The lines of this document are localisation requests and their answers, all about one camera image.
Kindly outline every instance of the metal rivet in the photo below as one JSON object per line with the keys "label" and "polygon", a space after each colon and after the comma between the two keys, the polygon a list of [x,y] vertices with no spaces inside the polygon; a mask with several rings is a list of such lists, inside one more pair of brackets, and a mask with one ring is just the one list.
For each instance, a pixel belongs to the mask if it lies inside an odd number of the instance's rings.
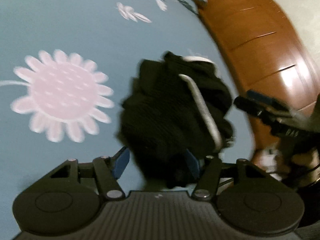
{"label": "metal rivet", "polygon": [[109,198],[120,198],[123,193],[120,190],[110,190],[107,192],[107,197]]}
{"label": "metal rivet", "polygon": [[208,198],[210,196],[210,192],[206,189],[197,189],[195,191],[195,196],[199,198]]}

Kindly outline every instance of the black mechanical arm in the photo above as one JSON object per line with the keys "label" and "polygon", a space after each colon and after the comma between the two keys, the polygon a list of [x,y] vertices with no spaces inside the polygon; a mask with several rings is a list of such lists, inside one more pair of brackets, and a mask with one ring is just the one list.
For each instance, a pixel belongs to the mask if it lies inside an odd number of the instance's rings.
{"label": "black mechanical arm", "polygon": [[[234,104],[271,126],[271,133],[291,143],[284,154],[317,147],[320,101],[306,118],[274,98],[254,91]],[[124,194],[117,183],[129,162],[123,147],[113,157],[92,163],[69,159],[20,193],[13,214],[21,229],[15,240],[154,240],[154,239],[300,239],[295,230],[304,203],[295,191],[307,171],[297,167],[282,183],[246,159],[223,163],[206,156],[200,165],[186,152],[188,167],[198,178],[187,191]],[[97,193],[82,185],[94,178]],[[217,195],[221,178],[234,185]]]}

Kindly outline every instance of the flower decal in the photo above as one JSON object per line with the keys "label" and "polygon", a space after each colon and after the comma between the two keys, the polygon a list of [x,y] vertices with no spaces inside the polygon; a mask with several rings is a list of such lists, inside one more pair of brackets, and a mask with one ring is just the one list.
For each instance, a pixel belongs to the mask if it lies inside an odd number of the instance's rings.
{"label": "flower decal", "polygon": [[156,3],[162,11],[167,10],[167,5],[162,0],[156,0]]}
{"label": "flower decal", "polygon": [[122,17],[127,20],[131,19],[135,22],[138,22],[138,20],[141,20],[146,23],[152,22],[147,17],[143,16],[142,14],[136,13],[134,11],[134,9],[130,6],[124,6],[122,3],[119,2],[119,3],[117,3],[117,7],[118,7],[118,10],[119,10],[120,14],[122,15]]}
{"label": "flower decal", "polygon": [[95,72],[97,65],[91,60],[72,53],[69,57],[61,50],[54,52],[54,59],[45,51],[39,59],[31,56],[25,62],[31,68],[17,67],[14,73],[27,81],[28,94],[11,104],[19,114],[34,113],[30,130],[46,131],[49,141],[59,142],[64,132],[75,142],[84,140],[87,133],[96,135],[99,127],[95,120],[110,123],[110,118],[96,108],[113,108],[114,103],[103,96],[111,96],[113,90],[101,85],[107,75]]}

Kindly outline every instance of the circular pad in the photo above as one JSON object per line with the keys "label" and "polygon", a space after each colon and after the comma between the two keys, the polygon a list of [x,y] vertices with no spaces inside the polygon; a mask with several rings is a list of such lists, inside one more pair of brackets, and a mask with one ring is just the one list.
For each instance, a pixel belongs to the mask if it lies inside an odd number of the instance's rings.
{"label": "circular pad", "polygon": [[217,207],[232,227],[255,236],[278,236],[295,230],[304,212],[297,193],[285,186],[276,186],[275,191],[265,179],[226,189],[218,197]]}
{"label": "circular pad", "polygon": [[21,230],[62,235],[85,226],[99,208],[99,197],[91,189],[67,180],[50,179],[18,195],[12,210]]}

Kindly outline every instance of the black cloth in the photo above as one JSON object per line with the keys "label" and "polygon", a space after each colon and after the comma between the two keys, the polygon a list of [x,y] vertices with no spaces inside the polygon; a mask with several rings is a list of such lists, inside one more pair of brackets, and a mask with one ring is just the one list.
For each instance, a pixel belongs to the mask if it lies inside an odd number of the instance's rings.
{"label": "black cloth", "polygon": [[232,105],[228,87],[216,76],[214,64],[186,62],[171,52],[163,61],[143,60],[132,95],[122,104],[119,138],[130,148],[147,177],[167,179],[184,187],[191,183],[183,154],[214,155],[215,143],[194,98],[179,74],[193,79],[225,145],[233,128],[225,119]]}

